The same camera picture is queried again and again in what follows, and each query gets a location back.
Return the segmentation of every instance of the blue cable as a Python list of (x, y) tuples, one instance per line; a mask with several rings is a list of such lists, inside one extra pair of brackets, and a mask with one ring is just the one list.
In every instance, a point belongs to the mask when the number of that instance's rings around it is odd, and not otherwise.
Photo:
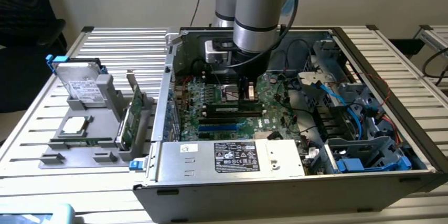
[(355, 122), (356, 122), (356, 125), (357, 125), (357, 130), (359, 130), (359, 135), (357, 135), (357, 140), (361, 140), (361, 133), (363, 133), (363, 128), (361, 128), (361, 122), (359, 121), (359, 118), (353, 112), (353, 110), (348, 107), (347, 103), (345, 103), (345, 100), (344, 98), (335, 94), (333, 92), (331, 92), (331, 90), (324, 86), (324, 85), (320, 85), (320, 88), (332, 96), (335, 97), (336, 99), (339, 99), (343, 103), (343, 105), (347, 107), (347, 111), (348, 113), (351, 114), (351, 116), (353, 117), (355, 119)]

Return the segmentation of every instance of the motherboard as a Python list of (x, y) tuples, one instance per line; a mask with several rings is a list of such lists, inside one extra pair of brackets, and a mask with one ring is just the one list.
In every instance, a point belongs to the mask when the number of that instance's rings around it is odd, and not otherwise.
[(256, 102), (239, 103), (236, 85), (207, 84), (199, 77), (177, 82), (180, 141), (300, 139), (293, 111), (275, 101), (280, 82), (264, 75), (255, 87)]

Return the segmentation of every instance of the warning label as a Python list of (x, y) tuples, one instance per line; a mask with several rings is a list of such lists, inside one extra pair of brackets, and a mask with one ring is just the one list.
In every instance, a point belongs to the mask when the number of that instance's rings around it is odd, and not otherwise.
[(215, 143), (215, 170), (219, 173), (259, 172), (255, 142)]
[(104, 102), (101, 92), (95, 84), (95, 81), (69, 81), (69, 86), (73, 95), (81, 102)]

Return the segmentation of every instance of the robotic arm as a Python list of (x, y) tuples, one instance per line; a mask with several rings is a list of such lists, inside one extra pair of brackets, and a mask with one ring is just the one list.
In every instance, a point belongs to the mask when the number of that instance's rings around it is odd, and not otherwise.
[(240, 76), (240, 96), (247, 93), (248, 83), (256, 85), (257, 77), (268, 69), (271, 51), (285, 37), (297, 13), (299, 0), (293, 0), (293, 11), (287, 28), (277, 34), (279, 18), (285, 0), (217, 0), (215, 25), (229, 26), (233, 22), (231, 68)]

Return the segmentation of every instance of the black office chair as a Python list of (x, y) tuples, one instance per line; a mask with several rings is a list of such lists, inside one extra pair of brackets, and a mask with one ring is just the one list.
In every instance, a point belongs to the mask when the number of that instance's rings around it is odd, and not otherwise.
[(64, 26), (49, 0), (0, 0), (0, 113), (33, 102), (52, 74), (45, 56), (67, 53)]

